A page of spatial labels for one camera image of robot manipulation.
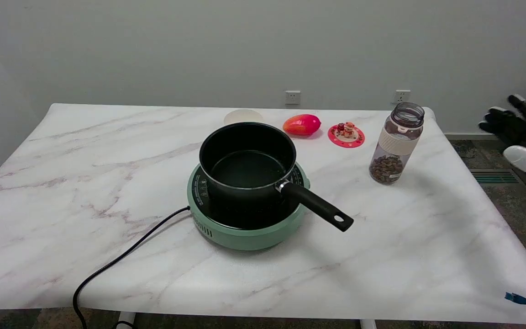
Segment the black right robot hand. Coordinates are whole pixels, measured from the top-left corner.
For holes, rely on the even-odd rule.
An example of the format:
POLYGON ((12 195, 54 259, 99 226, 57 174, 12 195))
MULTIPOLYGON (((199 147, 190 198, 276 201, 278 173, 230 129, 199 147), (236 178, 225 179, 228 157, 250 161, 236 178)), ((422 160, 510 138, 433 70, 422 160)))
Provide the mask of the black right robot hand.
POLYGON ((490 107, 478 127, 495 135, 507 146, 526 147, 526 99, 514 94, 509 95, 507 101, 514 110, 490 107))

